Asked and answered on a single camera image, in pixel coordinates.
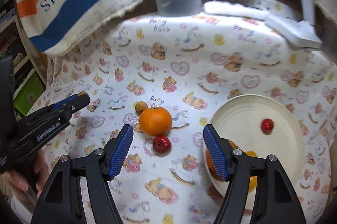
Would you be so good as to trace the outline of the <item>person's left hand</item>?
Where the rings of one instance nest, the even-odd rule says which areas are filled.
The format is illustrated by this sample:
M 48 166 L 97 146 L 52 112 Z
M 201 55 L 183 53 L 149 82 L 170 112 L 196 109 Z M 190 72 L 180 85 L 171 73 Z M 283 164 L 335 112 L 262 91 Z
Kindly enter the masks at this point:
M 35 187 L 37 189 L 37 197 L 41 195 L 43 187 L 49 178 L 49 167 L 45 161 L 44 151 L 40 149 L 36 155 L 34 163 L 30 163 L 28 170 L 31 173 L 34 173 L 35 178 Z M 26 192 L 29 189 L 29 186 L 33 184 L 27 180 L 28 175 L 24 174 L 24 170 L 8 170 L 1 174 L 3 179 L 7 182 L 9 187 L 11 187 L 13 194 L 17 197 L 18 200 L 24 203 L 30 202 L 26 196 Z

